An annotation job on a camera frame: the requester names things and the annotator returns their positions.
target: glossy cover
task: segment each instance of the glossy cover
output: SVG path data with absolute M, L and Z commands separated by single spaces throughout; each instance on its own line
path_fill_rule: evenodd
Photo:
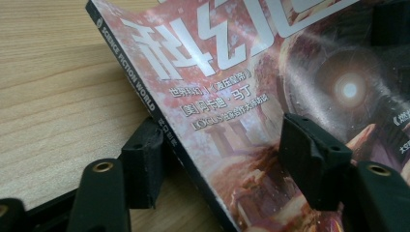
M 382 2 L 168 0 L 134 14 L 90 0 L 87 11 L 226 230 L 342 231 L 339 212 L 310 209 L 278 163 L 282 114 L 410 179 L 409 46 L 369 43 Z

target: wooden table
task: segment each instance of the wooden table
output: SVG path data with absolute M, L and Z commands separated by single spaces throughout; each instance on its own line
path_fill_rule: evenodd
M 140 12 L 156 0 L 112 0 Z M 116 158 L 147 116 L 85 0 L 0 0 L 0 198 L 32 209 L 75 189 L 83 168 Z M 181 167 L 134 231 L 220 230 Z

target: brass insert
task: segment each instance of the brass insert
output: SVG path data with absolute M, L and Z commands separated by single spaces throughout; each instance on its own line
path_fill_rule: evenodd
M 0 205 L 0 218 L 5 215 L 9 211 L 9 207 L 7 205 Z

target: clamp screw hole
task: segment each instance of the clamp screw hole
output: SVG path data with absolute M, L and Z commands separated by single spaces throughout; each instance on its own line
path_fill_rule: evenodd
M 380 176 L 390 176 L 390 175 L 392 175 L 392 173 L 388 169 L 386 169 L 384 167 L 381 167 L 379 165 L 372 164 L 372 165 L 369 165 L 367 167 L 367 169 L 369 171 L 371 171 L 372 173 L 380 175 Z
M 114 166 L 112 162 L 100 162 L 93 166 L 95 172 L 106 172 Z

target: magazine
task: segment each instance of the magazine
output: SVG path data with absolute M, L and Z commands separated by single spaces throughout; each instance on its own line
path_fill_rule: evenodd
M 168 0 L 134 14 L 90 0 L 86 9 L 225 230 L 343 231 L 340 212 L 312 210 L 278 162 L 282 115 L 308 117 L 354 161 L 410 182 L 410 49 L 370 44 L 380 3 Z

